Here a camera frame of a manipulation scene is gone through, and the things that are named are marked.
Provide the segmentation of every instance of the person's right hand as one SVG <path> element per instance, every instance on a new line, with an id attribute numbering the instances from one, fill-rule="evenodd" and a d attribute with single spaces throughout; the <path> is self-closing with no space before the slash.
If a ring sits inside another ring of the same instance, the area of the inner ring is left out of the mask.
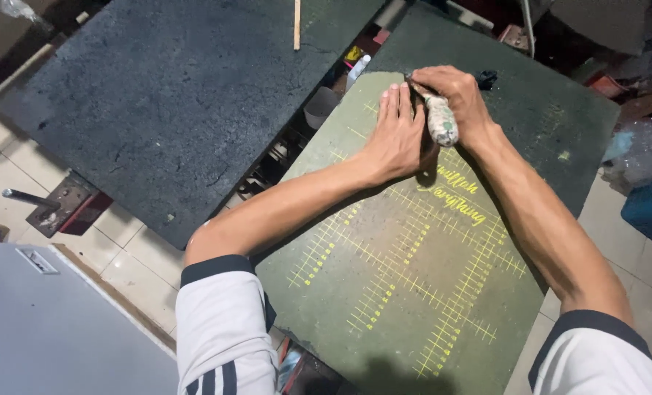
<path id="1" fill-rule="evenodd" d="M 460 144 L 472 148 L 475 143 L 491 138 L 498 125 L 491 120 L 479 93 L 475 77 L 453 66 L 424 67 L 414 70 L 411 79 L 429 86 L 448 99 L 460 133 Z"/>

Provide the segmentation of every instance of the wooden board edge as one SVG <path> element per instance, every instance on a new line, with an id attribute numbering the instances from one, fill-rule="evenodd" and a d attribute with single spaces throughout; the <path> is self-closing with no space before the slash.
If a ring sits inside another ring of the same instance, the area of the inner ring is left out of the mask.
<path id="1" fill-rule="evenodd" d="M 61 254 L 68 258 L 74 265 L 79 268 L 85 275 L 87 275 L 99 288 L 104 290 L 113 300 L 115 300 L 121 307 L 123 307 L 128 314 L 134 317 L 144 328 L 158 338 L 163 344 L 168 346 L 175 353 L 177 352 L 177 341 L 175 341 L 169 333 L 165 332 L 159 325 L 157 325 L 150 317 L 144 312 L 139 310 L 135 304 L 128 300 L 121 292 L 117 291 L 111 284 L 104 281 L 101 275 L 97 274 L 91 267 L 87 266 L 76 254 L 71 251 L 67 246 L 60 243 L 53 243 L 53 247 L 57 248 Z"/>

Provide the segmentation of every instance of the wooden stick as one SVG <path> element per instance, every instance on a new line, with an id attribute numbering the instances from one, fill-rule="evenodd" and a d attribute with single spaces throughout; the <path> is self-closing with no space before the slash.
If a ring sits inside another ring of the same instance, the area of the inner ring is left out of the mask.
<path id="1" fill-rule="evenodd" d="M 294 0 L 294 50 L 299 50 L 300 46 L 300 25 L 301 23 L 301 0 Z"/>

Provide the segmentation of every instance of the white bottle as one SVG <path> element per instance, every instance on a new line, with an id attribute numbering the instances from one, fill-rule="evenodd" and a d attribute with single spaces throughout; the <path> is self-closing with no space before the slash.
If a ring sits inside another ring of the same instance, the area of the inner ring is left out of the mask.
<path id="1" fill-rule="evenodd" d="M 346 92 L 350 90 L 350 87 L 355 84 L 355 80 L 357 79 L 358 76 L 362 74 L 362 71 L 365 69 L 365 66 L 367 66 L 367 63 L 369 63 L 370 55 L 365 55 L 360 60 L 357 61 L 355 64 L 355 67 L 353 67 L 350 72 L 348 72 L 348 81 L 346 82 Z"/>

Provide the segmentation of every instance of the screen printing table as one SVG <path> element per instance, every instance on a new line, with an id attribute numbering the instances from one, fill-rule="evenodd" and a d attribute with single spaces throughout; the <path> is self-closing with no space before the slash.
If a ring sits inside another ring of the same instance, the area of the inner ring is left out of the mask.
<path id="1" fill-rule="evenodd" d="M 495 69 L 495 121 L 579 216 L 618 106 L 463 26 L 413 5 L 283 178 L 356 153 L 379 94 L 401 72 Z M 373 394 L 502 394 L 543 300 L 493 194 L 461 149 L 436 180 L 338 204 L 264 259 L 275 325 Z"/>
<path id="2" fill-rule="evenodd" d="M 0 112 L 178 249 L 384 0 L 113 0 Z"/>

